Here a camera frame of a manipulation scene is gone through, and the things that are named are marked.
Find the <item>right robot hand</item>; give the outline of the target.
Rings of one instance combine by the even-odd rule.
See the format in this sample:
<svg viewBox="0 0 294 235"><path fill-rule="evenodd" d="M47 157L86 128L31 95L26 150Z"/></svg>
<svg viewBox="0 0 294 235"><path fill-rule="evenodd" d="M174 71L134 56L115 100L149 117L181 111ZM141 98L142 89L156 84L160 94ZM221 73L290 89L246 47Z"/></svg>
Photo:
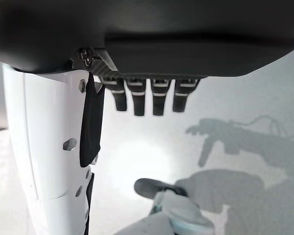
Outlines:
<svg viewBox="0 0 294 235"><path fill-rule="evenodd" d="M105 90L161 116L200 80L238 77L294 50L294 0L0 0L10 138L38 235L89 232Z"/></svg>

